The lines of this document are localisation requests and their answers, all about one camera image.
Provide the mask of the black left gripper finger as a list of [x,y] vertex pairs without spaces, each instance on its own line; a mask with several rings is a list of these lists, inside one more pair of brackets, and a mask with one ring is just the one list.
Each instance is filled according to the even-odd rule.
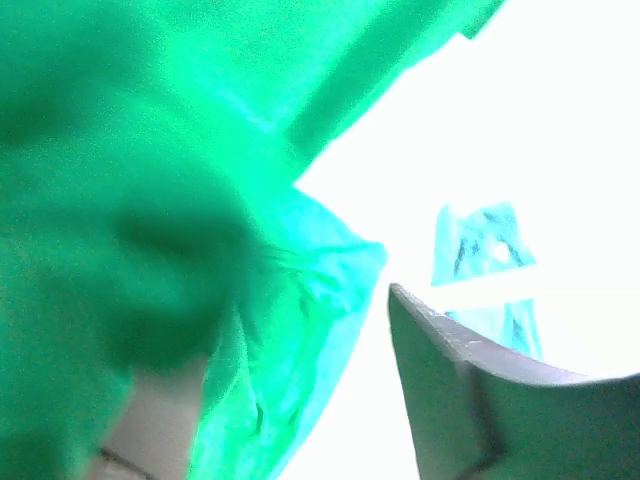
[[423,479],[635,479],[639,379],[534,360],[398,284],[388,314]]

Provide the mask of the green t-shirt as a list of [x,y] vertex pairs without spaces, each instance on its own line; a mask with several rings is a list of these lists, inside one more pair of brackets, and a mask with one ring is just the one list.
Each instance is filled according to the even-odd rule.
[[274,479],[386,261],[297,180],[496,1],[5,1],[1,475],[80,479],[143,381],[186,479]]

